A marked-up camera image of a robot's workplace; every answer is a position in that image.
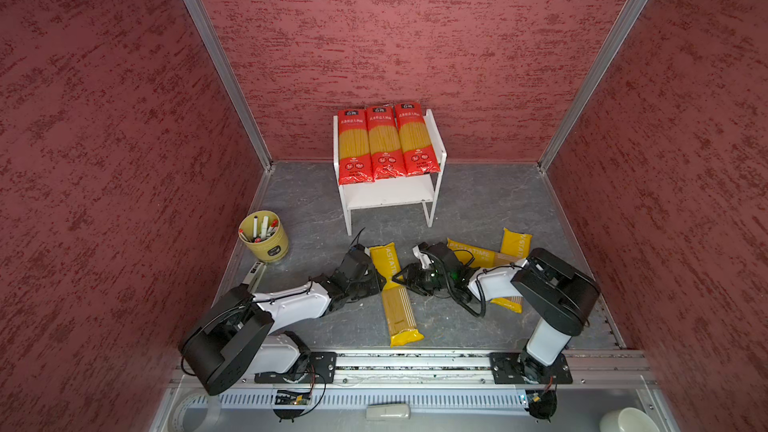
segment white shelf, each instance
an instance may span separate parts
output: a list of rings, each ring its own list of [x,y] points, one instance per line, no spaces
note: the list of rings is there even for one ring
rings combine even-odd
[[[432,176],[425,174],[418,177],[397,177],[384,178],[375,182],[365,182],[362,184],[349,184],[339,186],[339,197],[341,198],[342,210],[346,221],[346,232],[352,234],[352,210],[362,208],[376,208],[388,206],[405,206],[408,204],[423,204],[424,216],[427,220],[427,226],[432,226],[435,218],[435,207],[437,206],[437,197],[440,192],[442,182],[442,173],[446,168],[446,159],[448,154],[442,143],[440,132],[437,130],[435,117],[432,110],[427,109],[424,115],[424,122],[427,125],[429,139],[432,141],[432,148],[435,149],[435,156],[440,165],[440,172],[437,173],[437,182],[432,184]],[[339,117],[333,116],[333,167],[336,170],[336,181],[339,181]],[[432,204],[431,210],[427,209],[427,203]]]

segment textured red wallpaper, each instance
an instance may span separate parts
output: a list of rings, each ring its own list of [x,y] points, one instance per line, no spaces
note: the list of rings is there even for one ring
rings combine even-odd
[[[258,161],[181,0],[0,11],[0,430],[144,432]]]
[[[535,162],[625,0],[203,0],[275,158],[331,158],[332,114],[436,111],[451,158]]]
[[[768,430],[768,0],[650,0],[551,168],[680,426]]]

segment roll of tape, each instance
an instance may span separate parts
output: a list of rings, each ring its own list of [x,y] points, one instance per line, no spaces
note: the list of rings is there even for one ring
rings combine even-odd
[[[204,398],[208,403],[206,408],[206,415],[203,419],[203,423],[197,427],[194,432],[214,432],[216,430],[216,424],[221,417],[221,402],[218,397],[211,397],[200,392],[191,392],[179,400],[176,407],[170,412],[168,416],[168,422],[166,423],[166,432],[192,432],[191,430],[184,430],[184,415],[187,410],[198,399]]]

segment red pasta package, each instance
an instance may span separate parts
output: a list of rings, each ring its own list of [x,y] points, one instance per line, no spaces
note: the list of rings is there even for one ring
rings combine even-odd
[[[339,185],[373,182],[364,109],[339,111]]]
[[[373,178],[404,177],[406,166],[402,160],[400,136],[395,126],[392,106],[369,107],[366,109],[366,118]]]
[[[400,132],[402,156],[406,161],[406,174],[421,176],[440,172],[427,124],[422,116],[422,107],[418,102],[399,103],[395,105],[395,115]]]

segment white cup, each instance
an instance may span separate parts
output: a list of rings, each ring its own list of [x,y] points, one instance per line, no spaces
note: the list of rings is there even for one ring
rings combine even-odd
[[[659,432],[659,427],[642,410],[628,407],[604,415],[600,432]]]

